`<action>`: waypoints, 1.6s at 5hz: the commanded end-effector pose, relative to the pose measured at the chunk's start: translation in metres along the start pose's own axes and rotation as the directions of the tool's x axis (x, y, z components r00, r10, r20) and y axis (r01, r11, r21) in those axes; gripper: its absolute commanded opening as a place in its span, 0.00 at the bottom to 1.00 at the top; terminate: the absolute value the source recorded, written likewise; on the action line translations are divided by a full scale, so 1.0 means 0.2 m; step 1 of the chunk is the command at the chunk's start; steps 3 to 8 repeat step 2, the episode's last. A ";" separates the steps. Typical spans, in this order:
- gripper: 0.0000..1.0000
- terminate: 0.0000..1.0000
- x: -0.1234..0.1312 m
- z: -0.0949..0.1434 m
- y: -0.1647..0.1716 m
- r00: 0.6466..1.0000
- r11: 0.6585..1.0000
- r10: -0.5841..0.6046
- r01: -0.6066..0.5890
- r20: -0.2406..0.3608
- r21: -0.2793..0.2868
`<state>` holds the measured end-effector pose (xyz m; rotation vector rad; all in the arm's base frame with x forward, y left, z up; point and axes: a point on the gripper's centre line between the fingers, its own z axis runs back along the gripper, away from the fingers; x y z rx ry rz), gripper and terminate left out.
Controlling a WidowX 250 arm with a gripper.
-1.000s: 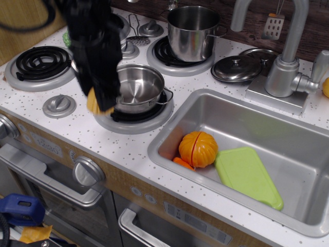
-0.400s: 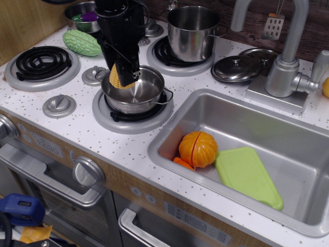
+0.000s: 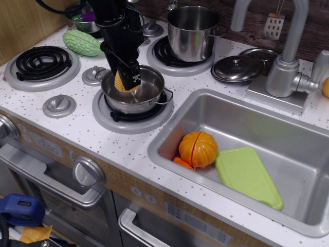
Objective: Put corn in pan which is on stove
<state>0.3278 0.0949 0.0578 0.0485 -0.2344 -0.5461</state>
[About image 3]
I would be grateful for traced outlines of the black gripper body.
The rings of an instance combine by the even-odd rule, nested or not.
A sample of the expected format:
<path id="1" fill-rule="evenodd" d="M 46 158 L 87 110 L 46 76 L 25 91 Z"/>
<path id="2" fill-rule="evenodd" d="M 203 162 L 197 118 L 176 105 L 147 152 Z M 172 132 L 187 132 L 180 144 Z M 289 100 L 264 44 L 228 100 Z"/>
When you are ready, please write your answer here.
<path id="1" fill-rule="evenodd" d="M 101 50 L 113 72 L 119 63 L 138 63 L 138 47 L 143 43 L 141 13 L 138 10 L 95 10 L 95 22 L 104 41 Z"/>

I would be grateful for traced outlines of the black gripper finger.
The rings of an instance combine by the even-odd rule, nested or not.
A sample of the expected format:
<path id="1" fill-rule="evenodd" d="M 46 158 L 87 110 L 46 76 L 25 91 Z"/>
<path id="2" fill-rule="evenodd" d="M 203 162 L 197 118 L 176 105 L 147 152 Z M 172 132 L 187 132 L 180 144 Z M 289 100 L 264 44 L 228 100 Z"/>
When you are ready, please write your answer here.
<path id="1" fill-rule="evenodd" d="M 119 63 L 117 72 L 121 77 L 126 90 L 130 90 L 141 84 L 140 66 L 139 63 L 124 64 Z"/>

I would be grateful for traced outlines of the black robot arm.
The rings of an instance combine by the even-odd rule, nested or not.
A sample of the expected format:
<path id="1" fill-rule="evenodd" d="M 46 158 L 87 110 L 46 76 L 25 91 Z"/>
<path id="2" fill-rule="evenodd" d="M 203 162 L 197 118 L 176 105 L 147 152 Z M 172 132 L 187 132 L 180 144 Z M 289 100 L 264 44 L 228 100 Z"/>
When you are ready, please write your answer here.
<path id="1" fill-rule="evenodd" d="M 89 1 L 104 41 L 100 48 L 129 91 L 141 84 L 138 48 L 144 42 L 141 13 L 128 1 Z"/>

